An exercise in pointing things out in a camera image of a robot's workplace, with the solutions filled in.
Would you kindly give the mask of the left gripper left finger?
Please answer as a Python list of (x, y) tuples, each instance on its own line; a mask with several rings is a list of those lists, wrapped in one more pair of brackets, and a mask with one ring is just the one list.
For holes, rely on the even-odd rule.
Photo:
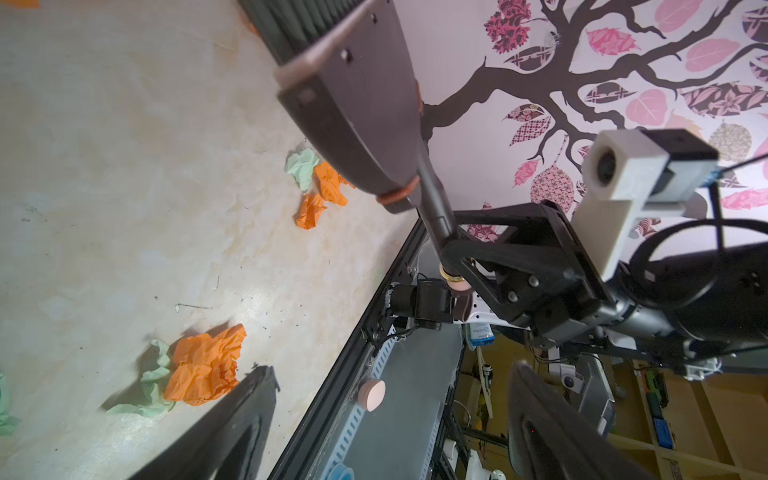
[(258, 366), (135, 479), (254, 479), (277, 403), (271, 366)]

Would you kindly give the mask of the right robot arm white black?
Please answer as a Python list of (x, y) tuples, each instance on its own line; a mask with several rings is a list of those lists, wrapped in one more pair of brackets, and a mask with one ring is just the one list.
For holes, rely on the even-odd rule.
[(553, 202), (456, 218), (503, 227), (490, 243), (459, 233), (439, 254), (503, 325), (529, 330), (534, 348), (603, 353), (683, 373), (767, 345), (765, 243), (653, 260), (680, 232), (673, 226), (602, 276)]

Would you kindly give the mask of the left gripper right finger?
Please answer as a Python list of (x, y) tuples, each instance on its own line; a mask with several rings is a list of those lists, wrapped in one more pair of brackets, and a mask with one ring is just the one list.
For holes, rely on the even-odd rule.
[(508, 384), (508, 454), (525, 479), (650, 479), (556, 395), (529, 364)]

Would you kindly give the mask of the dark brown hand brush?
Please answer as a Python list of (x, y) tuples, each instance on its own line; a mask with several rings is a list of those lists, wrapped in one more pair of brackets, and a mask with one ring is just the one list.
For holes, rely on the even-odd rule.
[(420, 93), (391, 1), (243, 1), (278, 64), (278, 98), (321, 157), (391, 213), (417, 209), (436, 250), (459, 237), (421, 137)]

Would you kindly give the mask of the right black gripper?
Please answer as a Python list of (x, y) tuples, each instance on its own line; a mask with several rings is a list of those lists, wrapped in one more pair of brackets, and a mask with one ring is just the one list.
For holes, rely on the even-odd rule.
[(563, 210), (554, 202), (457, 211), (461, 226), (502, 226), (494, 242), (467, 233), (440, 254), (504, 325), (527, 327), (536, 342), (568, 342), (618, 317)]

